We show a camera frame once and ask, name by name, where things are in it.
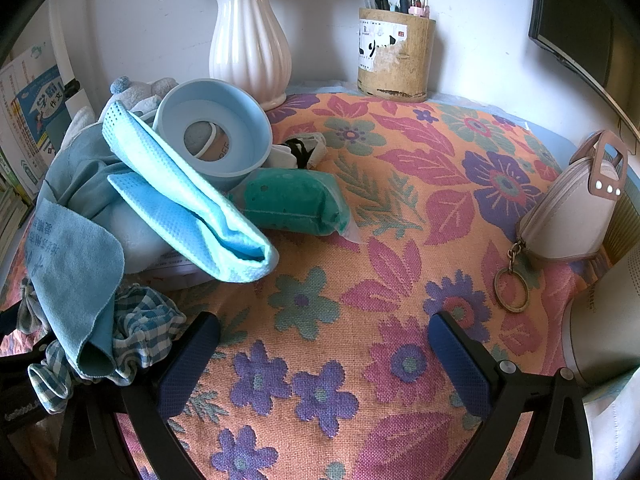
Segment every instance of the white ceramic vase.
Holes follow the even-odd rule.
[[[245,90],[264,110],[280,106],[291,78],[291,52],[269,0],[217,1],[209,76]]]

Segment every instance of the blue checkered cloth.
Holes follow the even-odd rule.
[[[30,323],[25,325],[33,329]],[[186,316],[175,303],[152,288],[135,285],[117,293],[113,319],[116,369],[104,378],[118,386],[129,386],[138,368],[149,368],[167,357],[172,340],[185,326]],[[30,365],[27,372],[40,402],[51,414],[65,411],[76,384],[100,380],[79,372],[57,340],[47,347],[45,355],[40,364]]]

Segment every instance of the green pouch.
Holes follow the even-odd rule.
[[[227,198],[260,229],[315,236],[338,232],[360,243],[360,231],[335,177],[309,170],[260,168]]]

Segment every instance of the screw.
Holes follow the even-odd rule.
[[[506,374],[513,374],[517,369],[518,367],[511,361],[500,361],[500,370]]]
[[[563,379],[567,381],[571,381],[574,378],[574,373],[571,370],[569,370],[569,368],[562,368],[560,370],[560,375],[562,376]]]

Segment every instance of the black screen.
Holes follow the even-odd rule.
[[[536,0],[529,35],[638,128],[640,42],[624,18],[611,0]]]

